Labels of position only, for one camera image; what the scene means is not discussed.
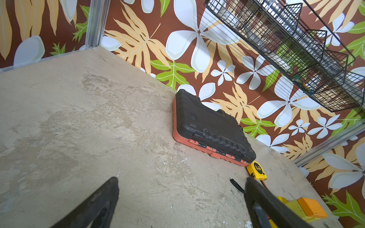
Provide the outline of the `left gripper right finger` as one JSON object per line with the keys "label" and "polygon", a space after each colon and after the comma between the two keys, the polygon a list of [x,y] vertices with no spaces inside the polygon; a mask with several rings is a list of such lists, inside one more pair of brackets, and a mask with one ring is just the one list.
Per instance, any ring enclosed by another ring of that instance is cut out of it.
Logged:
{"label": "left gripper right finger", "polygon": [[270,219],[278,228],[311,227],[253,177],[246,179],[244,191],[253,228],[270,228]]}

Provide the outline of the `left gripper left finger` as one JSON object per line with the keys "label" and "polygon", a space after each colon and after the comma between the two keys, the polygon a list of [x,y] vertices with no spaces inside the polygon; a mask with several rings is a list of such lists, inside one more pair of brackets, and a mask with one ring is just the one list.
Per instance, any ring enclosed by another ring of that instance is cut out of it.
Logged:
{"label": "left gripper left finger", "polygon": [[119,199],[118,178],[111,177],[53,228],[109,228]]}

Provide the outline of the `lime small cube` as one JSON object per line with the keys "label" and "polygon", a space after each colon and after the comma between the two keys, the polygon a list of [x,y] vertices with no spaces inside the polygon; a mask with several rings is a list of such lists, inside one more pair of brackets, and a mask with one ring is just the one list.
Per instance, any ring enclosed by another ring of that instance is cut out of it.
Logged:
{"label": "lime small cube", "polygon": [[282,202],[283,204],[287,204],[288,203],[288,200],[284,197],[281,197],[281,196],[278,196],[277,199]]}

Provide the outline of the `lime cube block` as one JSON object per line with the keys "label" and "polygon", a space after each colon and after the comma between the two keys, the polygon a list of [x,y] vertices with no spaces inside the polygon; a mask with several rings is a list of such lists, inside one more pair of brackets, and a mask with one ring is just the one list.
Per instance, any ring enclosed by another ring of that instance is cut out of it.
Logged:
{"label": "lime cube block", "polygon": [[312,218],[307,216],[302,207],[300,206],[300,204],[296,200],[289,201],[285,205],[307,223],[311,223],[317,220],[317,218]]}

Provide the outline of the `orange bar block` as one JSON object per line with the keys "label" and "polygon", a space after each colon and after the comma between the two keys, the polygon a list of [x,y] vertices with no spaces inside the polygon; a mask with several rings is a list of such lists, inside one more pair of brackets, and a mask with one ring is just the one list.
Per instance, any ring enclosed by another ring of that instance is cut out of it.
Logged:
{"label": "orange bar block", "polygon": [[321,207],[318,201],[315,199],[309,199],[309,198],[299,198],[297,199],[297,202],[303,209],[306,216],[311,218],[317,218],[317,219],[323,219],[327,218],[328,215],[324,211],[324,209]]}

